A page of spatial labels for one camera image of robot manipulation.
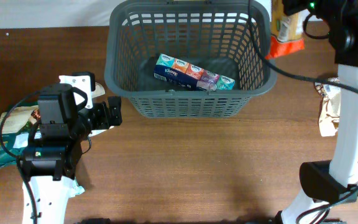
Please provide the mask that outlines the orange spaghetti packet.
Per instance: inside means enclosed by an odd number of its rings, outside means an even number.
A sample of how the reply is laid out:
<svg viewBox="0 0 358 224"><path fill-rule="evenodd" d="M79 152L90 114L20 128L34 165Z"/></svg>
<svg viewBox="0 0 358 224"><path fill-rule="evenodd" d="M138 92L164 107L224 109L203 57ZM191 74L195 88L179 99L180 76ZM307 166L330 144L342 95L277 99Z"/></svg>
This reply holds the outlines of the orange spaghetti packet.
<svg viewBox="0 0 358 224"><path fill-rule="evenodd" d="M282 0L272 0L272 21L270 24L270 52L267 60L293 54L305 48L303 40L302 12L291 16L284 13Z"/></svg>

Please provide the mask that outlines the Kleenex tissue multipack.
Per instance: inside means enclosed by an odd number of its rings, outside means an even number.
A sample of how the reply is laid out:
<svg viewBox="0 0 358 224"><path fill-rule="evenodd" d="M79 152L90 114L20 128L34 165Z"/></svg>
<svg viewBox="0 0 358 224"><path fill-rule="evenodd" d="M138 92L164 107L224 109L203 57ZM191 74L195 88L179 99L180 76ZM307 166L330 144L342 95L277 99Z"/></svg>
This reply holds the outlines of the Kleenex tissue multipack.
<svg viewBox="0 0 358 224"><path fill-rule="evenodd" d="M156 79L182 86L189 90L232 90L235 79L210 72L184 60L160 54L154 67Z"/></svg>

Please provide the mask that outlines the green coffee bean bag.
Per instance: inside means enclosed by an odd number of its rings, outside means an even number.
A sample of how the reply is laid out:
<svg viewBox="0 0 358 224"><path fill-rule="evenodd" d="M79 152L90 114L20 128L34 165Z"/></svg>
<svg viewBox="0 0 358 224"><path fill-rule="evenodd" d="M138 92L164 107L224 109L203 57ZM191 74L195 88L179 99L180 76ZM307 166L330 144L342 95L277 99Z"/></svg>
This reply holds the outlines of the green coffee bean bag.
<svg viewBox="0 0 358 224"><path fill-rule="evenodd" d="M5 115L6 112L1 114L0 124ZM29 132L38 120L40 115L37 103L25 103L10 113L2 129L2 141L10 153L20 155L27 147ZM0 169L15 164L16 159L7 154L0 143Z"/></svg>

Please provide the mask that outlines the brown clear snack bag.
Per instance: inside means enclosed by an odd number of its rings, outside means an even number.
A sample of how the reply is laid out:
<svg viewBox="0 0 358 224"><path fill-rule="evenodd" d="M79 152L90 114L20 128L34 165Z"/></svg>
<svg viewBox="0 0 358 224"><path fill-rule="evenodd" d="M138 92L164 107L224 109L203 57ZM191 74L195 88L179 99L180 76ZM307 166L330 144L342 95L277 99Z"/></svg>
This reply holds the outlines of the brown clear snack bag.
<svg viewBox="0 0 358 224"><path fill-rule="evenodd" d="M315 83L314 88L323 98L318 119L320 134L322 137L334 136L339 127L341 89L322 83Z"/></svg>

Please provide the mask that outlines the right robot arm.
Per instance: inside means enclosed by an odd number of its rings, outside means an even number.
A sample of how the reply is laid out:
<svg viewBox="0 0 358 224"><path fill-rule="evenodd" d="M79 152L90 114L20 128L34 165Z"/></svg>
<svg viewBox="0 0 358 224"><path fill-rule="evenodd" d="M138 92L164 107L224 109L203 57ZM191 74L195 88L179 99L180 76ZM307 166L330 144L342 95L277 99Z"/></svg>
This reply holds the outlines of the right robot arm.
<svg viewBox="0 0 358 224"><path fill-rule="evenodd" d="M307 9L329 26L341 84L340 120L334 157L304 162L301 191L279 212L279 223L320 223L333 206L358 198L358 1L284 1L292 15Z"/></svg>

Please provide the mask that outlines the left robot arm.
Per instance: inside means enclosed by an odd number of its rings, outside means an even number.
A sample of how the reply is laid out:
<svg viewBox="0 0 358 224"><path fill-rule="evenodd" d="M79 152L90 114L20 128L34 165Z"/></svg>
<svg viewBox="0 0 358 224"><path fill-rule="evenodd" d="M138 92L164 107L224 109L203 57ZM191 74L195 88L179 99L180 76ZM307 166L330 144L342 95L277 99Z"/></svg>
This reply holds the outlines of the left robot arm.
<svg viewBox="0 0 358 224"><path fill-rule="evenodd" d="M39 93L40 121L29 133L28 145L17 160L23 179L23 223L63 223L75 183L82 141L92 131L122 123L121 98L87 108L76 104L75 94L86 93L69 84L57 83Z"/></svg>

